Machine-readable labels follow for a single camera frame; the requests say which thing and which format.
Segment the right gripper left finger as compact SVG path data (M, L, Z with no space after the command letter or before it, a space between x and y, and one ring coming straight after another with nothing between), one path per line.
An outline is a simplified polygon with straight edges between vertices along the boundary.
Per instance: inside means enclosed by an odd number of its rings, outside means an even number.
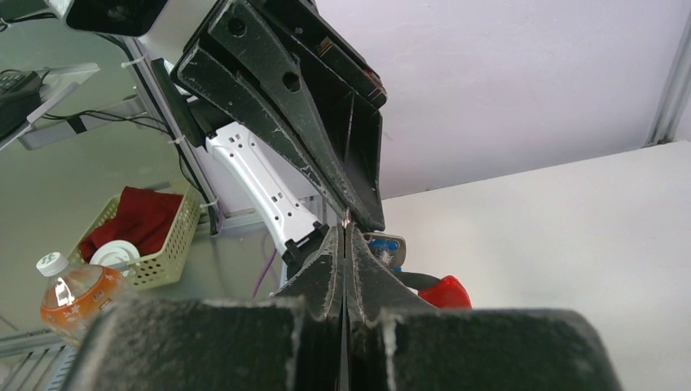
M65 390L339 390L343 230L274 296L137 300L100 315Z

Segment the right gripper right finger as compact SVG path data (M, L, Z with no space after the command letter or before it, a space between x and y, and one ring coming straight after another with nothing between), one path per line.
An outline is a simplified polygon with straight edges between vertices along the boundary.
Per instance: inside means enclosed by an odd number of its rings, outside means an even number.
M596 329L563 309L438 309L345 229L353 390L619 390Z

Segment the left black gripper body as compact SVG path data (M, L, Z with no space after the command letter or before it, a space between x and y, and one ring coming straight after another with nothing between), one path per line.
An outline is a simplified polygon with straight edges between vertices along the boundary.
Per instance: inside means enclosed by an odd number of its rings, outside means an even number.
M379 75L309 2L219 2L185 50L199 42L235 59L277 108L386 103Z

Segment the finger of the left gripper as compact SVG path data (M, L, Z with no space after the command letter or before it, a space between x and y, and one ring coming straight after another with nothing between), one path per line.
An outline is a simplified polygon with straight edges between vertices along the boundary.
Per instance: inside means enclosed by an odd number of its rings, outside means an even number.
M307 1L226 1L207 28L207 99L256 132L364 229L381 231L386 92Z
M297 169L340 215L346 205L295 129L242 64L197 42L174 68L176 81L256 134Z

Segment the red grey keyring holder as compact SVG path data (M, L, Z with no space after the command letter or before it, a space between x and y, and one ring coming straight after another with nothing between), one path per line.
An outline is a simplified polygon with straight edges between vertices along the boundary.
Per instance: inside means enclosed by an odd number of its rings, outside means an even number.
M394 269L394 276L417 296L436 308L471 310L470 296L464 285L453 275L442 278Z

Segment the blue tag key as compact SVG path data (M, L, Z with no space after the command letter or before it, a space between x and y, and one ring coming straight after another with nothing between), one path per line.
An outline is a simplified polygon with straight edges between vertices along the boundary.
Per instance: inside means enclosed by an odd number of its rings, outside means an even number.
M363 233L363 238L372 255L393 272L400 272L407 256L407 245L403 237L381 232Z

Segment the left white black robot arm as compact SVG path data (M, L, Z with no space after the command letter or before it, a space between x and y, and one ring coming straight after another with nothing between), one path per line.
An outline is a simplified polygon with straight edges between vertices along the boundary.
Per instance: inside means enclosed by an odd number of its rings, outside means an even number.
M231 118L205 135L205 150L239 180L291 273L327 229L257 141L338 215L366 231L384 229L385 87L312 1L167 1L142 40L173 64L175 82Z

